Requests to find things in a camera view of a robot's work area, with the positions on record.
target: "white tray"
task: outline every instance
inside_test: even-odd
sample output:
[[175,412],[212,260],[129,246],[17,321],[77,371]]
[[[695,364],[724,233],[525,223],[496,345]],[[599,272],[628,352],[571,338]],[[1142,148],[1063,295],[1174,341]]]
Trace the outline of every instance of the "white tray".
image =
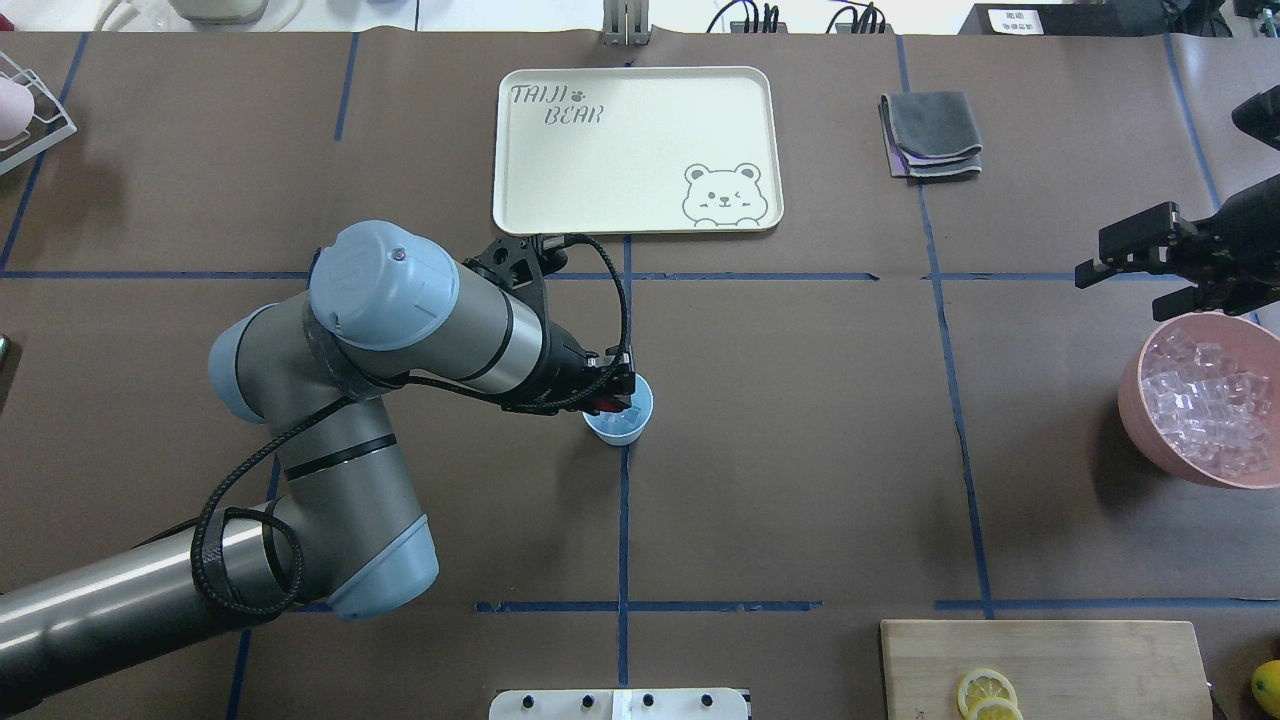
[[503,232],[742,232],[781,218],[773,102],[755,68],[525,69],[498,88]]

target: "folded cloth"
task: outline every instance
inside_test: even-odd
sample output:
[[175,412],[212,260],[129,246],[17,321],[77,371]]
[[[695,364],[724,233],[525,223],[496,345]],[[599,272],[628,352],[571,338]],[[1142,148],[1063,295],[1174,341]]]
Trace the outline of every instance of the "folded cloth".
[[882,95],[879,113],[891,176],[937,178],[982,172],[982,136],[964,92]]

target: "lemon slice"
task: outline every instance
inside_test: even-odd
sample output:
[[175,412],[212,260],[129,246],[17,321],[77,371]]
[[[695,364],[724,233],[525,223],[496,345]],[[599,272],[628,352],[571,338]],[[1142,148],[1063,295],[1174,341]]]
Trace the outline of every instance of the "lemon slice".
[[1007,700],[1010,705],[1018,707],[1018,693],[1014,692],[1014,684],[1009,682],[1009,678],[989,667],[978,667],[969,673],[956,688],[956,706],[960,707],[961,717],[968,719],[969,710],[988,698]]
[[1002,697],[988,697],[969,708],[965,720],[1023,720],[1023,712]]

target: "bear face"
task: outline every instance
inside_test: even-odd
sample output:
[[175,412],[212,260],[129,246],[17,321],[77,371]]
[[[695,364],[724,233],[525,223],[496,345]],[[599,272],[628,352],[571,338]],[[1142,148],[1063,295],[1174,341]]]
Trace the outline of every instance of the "bear face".
[[685,170],[689,195],[685,215],[694,227],[759,227],[769,204],[760,192],[760,168],[742,163],[732,170],[690,165]]

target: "lemon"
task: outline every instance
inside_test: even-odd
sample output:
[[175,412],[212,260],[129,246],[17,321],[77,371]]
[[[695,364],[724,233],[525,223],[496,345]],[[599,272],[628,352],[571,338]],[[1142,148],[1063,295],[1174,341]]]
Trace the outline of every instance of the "lemon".
[[[1276,684],[1276,688],[1280,689],[1280,684]],[[1018,707],[1018,693],[1014,692],[1014,684],[1009,682],[1009,678],[989,667],[973,670],[956,687],[956,706],[960,708],[961,717],[969,717],[969,710],[988,698],[1006,700],[1015,708]]]
[[965,720],[1023,720],[1023,712],[1002,697],[988,697],[969,708]]
[[1253,700],[1272,717],[1280,717],[1280,660],[1263,662],[1249,680]]

